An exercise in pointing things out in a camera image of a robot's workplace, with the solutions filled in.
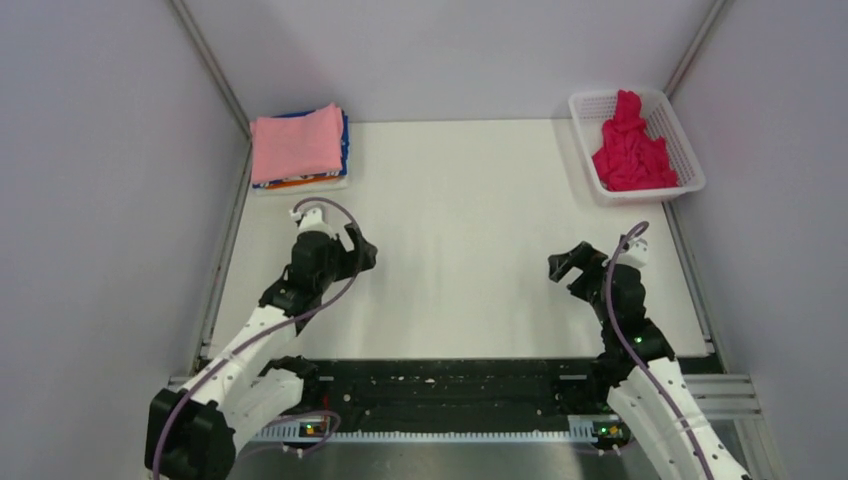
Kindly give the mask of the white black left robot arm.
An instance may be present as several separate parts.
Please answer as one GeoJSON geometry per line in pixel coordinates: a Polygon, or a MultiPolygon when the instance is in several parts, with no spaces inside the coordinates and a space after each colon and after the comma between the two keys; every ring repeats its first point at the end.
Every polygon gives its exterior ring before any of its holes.
{"type": "Polygon", "coordinates": [[[243,447],[291,409],[319,404],[318,367],[284,347],[330,302],[331,285],[350,288],[376,265],[378,249],[356,222],[353,247],[322,221],[298,223],[291,261],[261,294],[230,343],[178,390],[164,388],[149,407],[144,465],[154,478],[224,479],[243,447]]]}

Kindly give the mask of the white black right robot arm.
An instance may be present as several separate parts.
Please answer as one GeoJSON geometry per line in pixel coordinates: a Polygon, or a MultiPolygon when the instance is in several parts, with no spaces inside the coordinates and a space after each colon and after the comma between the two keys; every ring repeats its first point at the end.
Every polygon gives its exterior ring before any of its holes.
{"type": "Polygon", "coordinates": [[[588,304],[604,350],[590,365],[586,397],[629,430],[663,479],[748,479],[695,400],[677,356],[649,318],[638,268],[588,242],[548,258],[548,277],[588,304]]]}

